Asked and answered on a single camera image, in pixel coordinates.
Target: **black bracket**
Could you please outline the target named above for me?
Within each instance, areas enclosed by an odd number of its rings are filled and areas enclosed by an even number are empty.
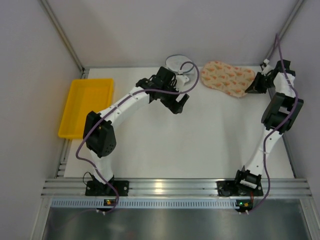
[[[176,74],[165,67],[160,67],[157,74],[151,78],[151,80],[143,78],[139,80],[135,86],[143,89],[157,89],[174,93],[179,92],[176,90]],[[146,91],[146,93],[150,96],[149,103],[153,100],[160,99],[161,103],[174,114],[182,113],[183,107],[189,98],[189,95],[185,94],[180,101],[177,101],[178,94],[167,94],[154,91]]]
[[[101,119],[100,113],[89,112],[86,116],[83,138]],[[111,121],[102,121],[85,141],[88,149],[94,151],[98,158],[108,156],[116,147],[116,136]]]
[[[99,182],[93,175],[92,180],[86,183],[85,195],[86,196],[116,196],[116,193],[107,185]],[[119,196],[127,197],[129,192],[129,181],[115,180],[111,178],[109,183],[117,190]]]
[[[295,98],[276,92],[268,107],[264,111],[261,119],[261,122],[264,124],[266,129],[275,129],[280,123],[282,123],[283,120],[288,116],[289,112],[291,112],[294,102]],[[284,132],[290,130],[303,104],[304,101],[302,99],[298,99],[297,106],[291,117],[282,125],[282,127],[279,128],[279,134],[283,134]]]
[[[264,192],[261,186],[261,175],[256,176],[250,173],[249,170],[236,172],[234,180],[217,181],[218,195],[221,197],[245,196],[258,197],[263,196]]]
[[[290,61],[283,60],[284,69],[287,74],[291,74],[292,76],[296,76],[296,72],[290,70]],[[258,72],[251,83],[251,85],[245,90],[248,94],[265,94],[267,89],[274,88],[274,80],[278,73],[283,73],[283,69],[281,66],[281,61],[278,61],[275,65],[275,68],[268,72],[266,75],[263,75],[261,72]]]

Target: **white backdrop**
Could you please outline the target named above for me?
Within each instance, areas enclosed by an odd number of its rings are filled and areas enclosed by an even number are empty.
[[[85,67],[263,60],[294,0],[48,0]]]
[[[26,240],[57,167],[58,128],[80,73],[37,1],[1,1],[0,32],[0,238]]]

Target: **cable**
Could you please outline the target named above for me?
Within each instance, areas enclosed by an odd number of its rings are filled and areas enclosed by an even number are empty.
[[[83,174],[83,177],[82,177],[82,182],[84,183],[84,185],[87,186],[87,184],[85,183],[85,175],[86,174],[90,174],[90,176],[92,177],[91,173],[89,171],[86,171],[84,174]]]
[[[186,91],[181,91],[181,92],[171,92],[171,91],[165,91],[165,90],[160,90],[160,89],[142,89],[142,90],[139,90],[139,91],[136,91],[134,92],[132,95],[128,95],[125,99],[123,99],[117,106],[120,107],[122,104],[124,104],[128,99],[130,99],[132,96],[135,96],[137,94],[140,94],[140,93],[144,93],[144,92],[157,92],[157,93],[163,93],[163,94],[172,94],[172,95],[180,95],[180,94],[186,94],[190,91],[192,91],[196,85],[198,84],[199,82],[199,78],[200,78],[200,71],[197,67],[197,65],[195,63],[193,63],[192,61],[186,61],[184,62],[180,69],[183,68],[184,65],[186,64],[192,64],[194,66],[194,68],[196,69],[196,72],[197,72],[197,77],[196,77],[196,81],[195,83],[193,84],[193,86],[191,88],[189,88],[188,90]],[[87,133],[87,135],[83,138],[82,142],[80,143],[78,149],[76,150],[75,152],[75,157],[79,160],[83,160],[89,164],[91,164],[96,172],[96,174],[105,182],[105,184],[108,185],[108,187],[110,187],[114,192],[115,192],[115,195],[116,195],[116,200],[115,200],[115,204],[113,205],[113,208],[108,212],[112,212],[114,211],[114,209],[116,208],[116,206],[118,205],[118,202],[119,202],[119,193],[118,191],[114,188],[114,186],[112,186],[103,176],[102,174],[99,172],[99,170],[97,169],[97,166],[96,164],[87,159],[87,158],[84,158],[84,157],[81,157],[79,156],[79,152],[81,150],[81,148],[83,147],[83,145],[85,144],[85,142],[87,141],[87,139],[89,138],[89,136],[93,133],[93,131],[100,125],[100,123],[105,120],[108,116],[110,116],[110,114],[112,114],[117,108],[116,107],[113,107],[108,113],[106,113],[91,129],[90,131]]]
[[[275,39],[274,39],[274,45],[273,45],[273,49],[276,48],[276,46],[278,47],[278,50],[279,50],[279,55],[280,55],[280,62],[281,62],[281,67],[282,67],[282,71],[283,71],[283,74],[285,76],[285,79],[286,81],[288,82],[290,88],[294,91],[294,94],[295,94],[295,97],[294,97],[294,103],[293,103],[293,106],[292,106],[292,109],[291,111],[289,112],[289,114],[286,116],[286,118],[275,128],[273,129],[263,140],[263,167],[264,167],[264,171],[265,171],[265,174],[266,174],[266,177],[267,177],[267,180],[268,180],[268,189],[264,195],[264,197],[262,198],[262,200],[252,209],[250,210],[249,212],[251,213],[252,211],[256,210],[258,207],[260,207],[266,200],[266,198],[268,197],[269,193],[270,193],[270,176],[269,176],[269,173],[268,173],[268,170],[267,170],[267,163],[266,163],[266,144],[267,144],[267,140],[268,138],[274,133],[276,132],[277,130],[279,130],[288,120],[289,118],[292,116],[292,114],[294,113],[294,111],[296,110],[296,107],[298,105],[298,92],[297,90],[292,86],[289,78],[288,78],[288,75],[286,73],[286,69],[285,69],[285,64],[284,64],[284,59],[283,59],[283,56],[282,56],[282,52],[281,52],[281,47],[280,47],[280,40],[279,40],[279,35],[278,33],[275,35]]]

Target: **silver metal surface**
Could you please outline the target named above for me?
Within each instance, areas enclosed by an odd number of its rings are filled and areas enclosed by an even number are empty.
[[[103,198],[54,198],[52,208],[113,208]],[[192,198],[126,198],[122,197],[117,209],[238,209],[235,199],[192,199]]]
[[[51,208],[43,240],[311,239],[299,200],[267,200],[249,215],[233,209],[116,209],[105,216],[82,211]]]
[[[44,198],[42,199],[38,214],[35,219],[35,224],[33,226],[33,230],[31,233],[31,240],[39,240],[42,239],[42,236],[44,234],[46,222],[48,219],[48,214],[50,210],[51,205],[51,199],[50,198]]]
[[[313,199],[301,199],[301,207],[313,240],[320,240],[320,217]]]
[[[300,10],[305,2],[306,2],[306,0],[297,0],[296,1],[294,7],[292,8],[291,13],[289,14],[288,18],[284,22],[281,30],[278,32],[280,42],[284,38],[286,32],[288,31],[289,27],[293,23],[293,20],[296,18],[297,14],[300,12]],[[270,50],[268,51],[268,53],[264,59],[270,60],[270,58],[272,57],[272,54],[273,54],[273,49],[274,49],[274,44],[272,43],[272,46],[270,47]]]
[[[219,198],[217,181],[223,179],[121,179],[130,182],[130,197],[180,197]],[[266,191],[268,182],[261,181]],[[45,181],[42,194],[48,197],[85,197],[85,185],[82,178],[56,178]],[[301,199],[311,198],[312,194],[305,179],[271,179],[269,199]],[[248,197],[230,197],[231,199],[247,199]]]
[[[49,20],[51,21],[53,27],[56,29],[56,32],[58,33],[60,39],[62,40],[64,46],[66,47],[67,51],[71,55],[74,63],[77,65],[78,69],[82,72],[83,71],[83,65],[81,61],[79,60],[74,48],[72,47],[69,39],[67,38],[67,35],[65,31],[63,30],[61,24],[59,23],[55,13],[53,12],[50,4],[47,0],[38,0],[41,7],[43,8],[44,12],[48,16]]]

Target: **metal sheet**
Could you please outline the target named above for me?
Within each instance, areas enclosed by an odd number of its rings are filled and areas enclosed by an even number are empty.
[[[81,212],[52,208],[57,228]],[[109,215],[86,212],[43,240],[307,240],[311,239],[298,200],[269,200],[250,215],[217,209],[118,209]]]

